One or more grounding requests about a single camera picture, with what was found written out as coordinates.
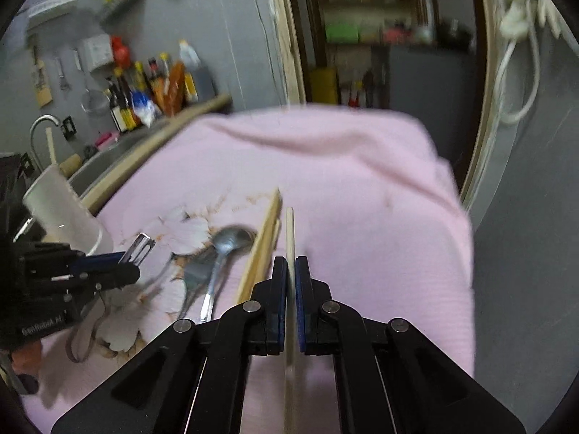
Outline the left human hand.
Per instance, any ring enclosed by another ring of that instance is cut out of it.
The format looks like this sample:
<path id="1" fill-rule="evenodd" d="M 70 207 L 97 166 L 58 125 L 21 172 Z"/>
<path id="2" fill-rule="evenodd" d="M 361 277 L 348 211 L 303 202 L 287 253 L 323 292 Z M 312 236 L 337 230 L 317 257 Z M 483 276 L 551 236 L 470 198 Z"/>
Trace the left human hand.
<path id="1" fill-rule="evenodd" d="M 12 368 L 16 375 L 37 377 L 41 368 L 42 344 L 40 340 L 26 343 L 18 350 L 12 351 Z"/>

